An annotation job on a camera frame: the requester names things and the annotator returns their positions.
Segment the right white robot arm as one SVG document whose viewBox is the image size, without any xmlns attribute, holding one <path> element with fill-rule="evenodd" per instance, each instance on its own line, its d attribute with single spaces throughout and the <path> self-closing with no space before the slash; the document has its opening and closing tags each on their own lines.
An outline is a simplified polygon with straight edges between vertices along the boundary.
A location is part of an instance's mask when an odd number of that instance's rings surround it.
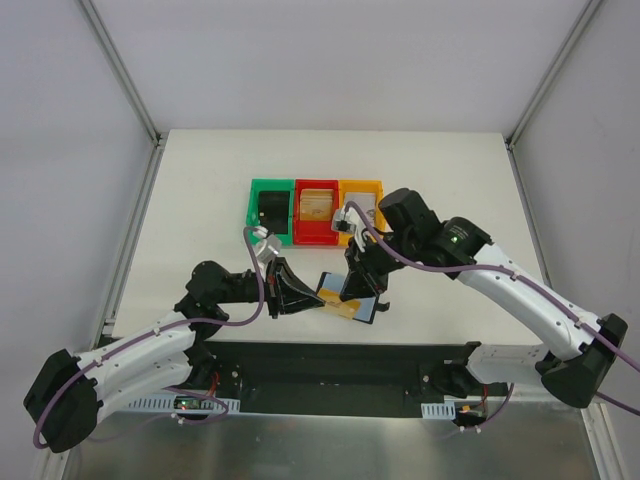
<svg viewBox="0 0 640 480">
<path fill-rule="evenodd" d="M 408 188 L 378 204 L 386 232 L 376 229 L 353 201 L 336 210 L 332 227 L 350 235 L 343 301 L 379 296 L 392 272 L 405 267 L 442 273 L 500 306 L 538 339 L 530 346 L 469 342 L 462 357 L 436 368 L 434 389 L 464 398 L 494 383 L 541 386 L 557 400 L 583 409 L 616 359 L 628 330 L 615 314 L 600 317 L 532 278 L 493 241 L 463 217 L 441 220 L 421 195 Z"/>
</svg>

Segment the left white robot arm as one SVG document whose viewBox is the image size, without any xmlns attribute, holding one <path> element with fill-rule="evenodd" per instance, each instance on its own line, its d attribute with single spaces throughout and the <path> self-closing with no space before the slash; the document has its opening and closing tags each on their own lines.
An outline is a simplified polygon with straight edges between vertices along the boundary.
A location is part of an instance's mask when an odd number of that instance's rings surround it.
<svg viewBox="0 0 640 480">
<path fill-rule="evenodd" d="M 206 342 L 233 324 L 223 305 L 249 303 L 273 318 L 325 304 L 282 257 L 242 273 L 204 261 L 162 319 L 106 346 L 76 354 L 62 349 L 47 358 L 23 400 L 35 423 L 35 447 L 65 452 L 132 400 L 167 387 L 204 387 L 216 363 Z"/>
</svg>

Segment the gold VIP card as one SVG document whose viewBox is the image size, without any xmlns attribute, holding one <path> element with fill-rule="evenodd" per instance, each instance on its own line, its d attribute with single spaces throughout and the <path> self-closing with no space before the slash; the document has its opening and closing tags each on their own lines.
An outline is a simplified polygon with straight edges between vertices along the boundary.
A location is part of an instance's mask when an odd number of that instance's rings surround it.
<svg viewBox="0 0 640 480">
<path fill-rule="evenodd" d="M 348 320 L 354 320 L 357 312 L 361 307 L 361 301 L 358 299 L 342 302 L 339 293 L 327 288 L 321 288 L 318 296 L 325 302 L 321 308 L 323 313 L 342 317 Z"/>
</svg>

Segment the black card holder wallet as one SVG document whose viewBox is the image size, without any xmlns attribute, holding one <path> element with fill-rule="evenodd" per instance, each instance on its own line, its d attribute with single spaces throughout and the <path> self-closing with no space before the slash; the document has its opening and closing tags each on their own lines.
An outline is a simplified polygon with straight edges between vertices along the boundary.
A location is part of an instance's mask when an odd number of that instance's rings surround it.
<svg viewBox="0 0 640 480">
<path fill-rule="evenodd" d="M 331 272 L 323 272 L 321 274 L 316 288 L 316 295 L 325 302 L 321 308 L 323 313 L 345 320 L 372 324 L 378 313 L 384 313 L 390 309 L 390 303 L 383 303 L 378 297 L 341 300 L 340 292 L 344 283 L 344 275 Z"/>
</svg>

